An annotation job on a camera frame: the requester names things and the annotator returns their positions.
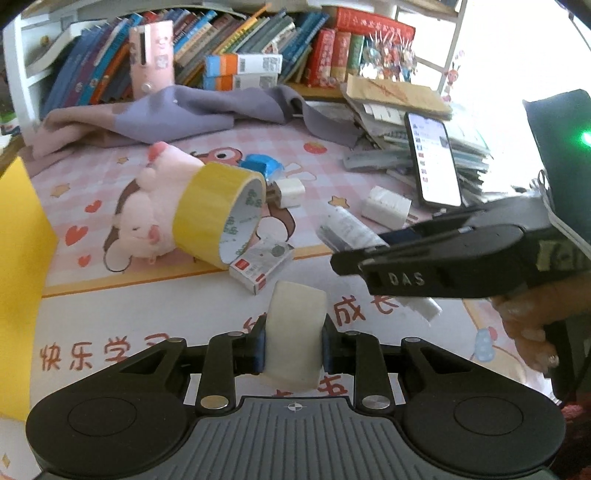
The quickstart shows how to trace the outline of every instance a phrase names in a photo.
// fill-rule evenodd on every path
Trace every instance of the phone screen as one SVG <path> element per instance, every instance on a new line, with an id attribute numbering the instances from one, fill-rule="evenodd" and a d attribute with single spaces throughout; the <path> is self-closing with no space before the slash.
<path id="1" fill-rule="evenodd" d="M 418 181 L 426 203 L 459 207 L 462 195 L 445 126 L 439 120 L 409 113 L 417 153 Z"/>

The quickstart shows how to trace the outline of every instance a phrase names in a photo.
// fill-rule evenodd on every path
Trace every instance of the human hand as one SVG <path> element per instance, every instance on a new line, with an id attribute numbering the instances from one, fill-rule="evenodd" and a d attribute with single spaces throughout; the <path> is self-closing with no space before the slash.
<path id="1" fill-rule="evenodd" d="M 559 358 L 554 345 L 546 341 L 543 326 L 591 312 L 591 272 L 532 288 L 511 299 L 495 297 L 491 302 L 524 362 L 547 373 L 558 366 Z"/>

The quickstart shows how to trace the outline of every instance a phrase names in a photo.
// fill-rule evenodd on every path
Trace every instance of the pink box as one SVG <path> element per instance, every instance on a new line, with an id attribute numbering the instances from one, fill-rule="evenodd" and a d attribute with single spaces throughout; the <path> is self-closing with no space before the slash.
<path id="1" fill-rule="evenodd" d="M 173 22 L 167 20 L 129 31 L 129 62 L 134 99 L 174 85 Z"/>

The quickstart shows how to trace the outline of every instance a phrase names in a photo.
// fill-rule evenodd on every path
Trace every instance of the purple blanket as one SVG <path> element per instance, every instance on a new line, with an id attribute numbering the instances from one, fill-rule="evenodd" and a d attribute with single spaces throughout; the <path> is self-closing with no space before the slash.
<path id="1" fill-rule="evenodd" d="M 288 123 L 302 113 L 306 127 L 323 140 L 353 147 L 361 132 L 331 120 L 292 88 L 210 92 L 175 85 L 131 103 L 73 106 L 54 110 L 20 156 L 31 177 L 81 145 L 121 147 L 172 142 L 233 128 L 237 119 Z"/>

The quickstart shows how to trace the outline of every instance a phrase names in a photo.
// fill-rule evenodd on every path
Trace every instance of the yellow paper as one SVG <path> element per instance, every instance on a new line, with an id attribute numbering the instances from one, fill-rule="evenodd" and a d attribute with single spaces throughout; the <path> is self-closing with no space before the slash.
<path id="1" fill-rule="evenodd" d="M 0 178 L 0 415 L 25 420 L 35 321 L 56 249 L 53 232 L 20 158 Z"/>

